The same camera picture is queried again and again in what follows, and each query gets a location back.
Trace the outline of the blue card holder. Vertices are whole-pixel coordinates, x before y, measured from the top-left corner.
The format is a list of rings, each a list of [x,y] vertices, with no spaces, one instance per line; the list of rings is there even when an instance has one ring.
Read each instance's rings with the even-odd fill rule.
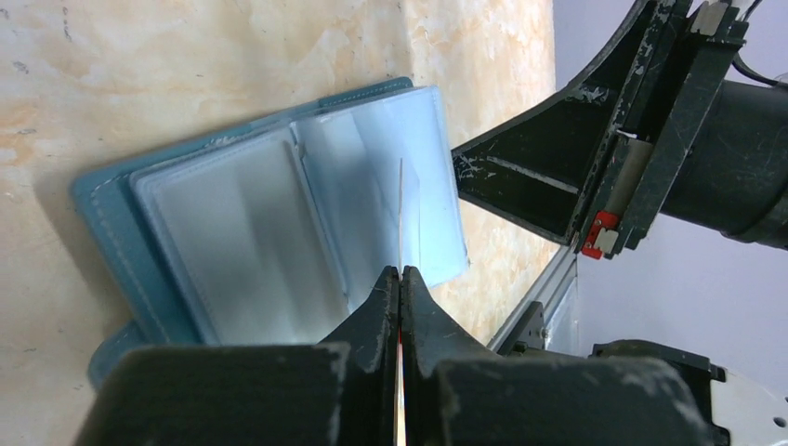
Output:
[[[133,318],[93,354],[100,387],[155,345],[321,341],[398,267],[468,266],[440,90],[399,77],[93,170],[71,186]]]

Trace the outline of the gold card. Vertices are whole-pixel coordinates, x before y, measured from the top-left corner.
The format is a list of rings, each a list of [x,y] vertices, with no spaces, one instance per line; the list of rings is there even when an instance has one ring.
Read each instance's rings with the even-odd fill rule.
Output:
[[[402,278],[404,267],[404,236],[403,236],[403,201],[404,201],[404,160],[399,160],[399,186],[398,186],[398,278]],[[405,398],[404,398],[404,376],[403,376],[403,348],[401,343],[401,331],[398,331],[397,344],[397,434],[396,445],[406,445],[406,425],[405,425]]]

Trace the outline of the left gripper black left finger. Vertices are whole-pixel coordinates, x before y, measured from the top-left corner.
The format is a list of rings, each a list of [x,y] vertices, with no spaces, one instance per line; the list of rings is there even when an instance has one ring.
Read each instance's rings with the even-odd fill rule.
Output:
[[[399,274],[314,345],[157,347],[127,354],[79,445],[392,445]]]

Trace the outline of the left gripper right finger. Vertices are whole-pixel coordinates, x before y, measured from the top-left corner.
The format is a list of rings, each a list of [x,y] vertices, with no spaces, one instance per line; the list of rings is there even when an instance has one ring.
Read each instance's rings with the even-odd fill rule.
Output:
[[[405,432],[411,445],[710,445],[690,388],[664,361],[504,357],[401,279]]]

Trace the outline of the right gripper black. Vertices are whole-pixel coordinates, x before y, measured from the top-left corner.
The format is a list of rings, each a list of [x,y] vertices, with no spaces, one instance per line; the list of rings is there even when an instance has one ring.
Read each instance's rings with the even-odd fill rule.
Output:
[[[753,1],[636,1],[566,86],[452,149],[462,199],[594,259],[658,215],[787,246],[787,84],[741,57]]]

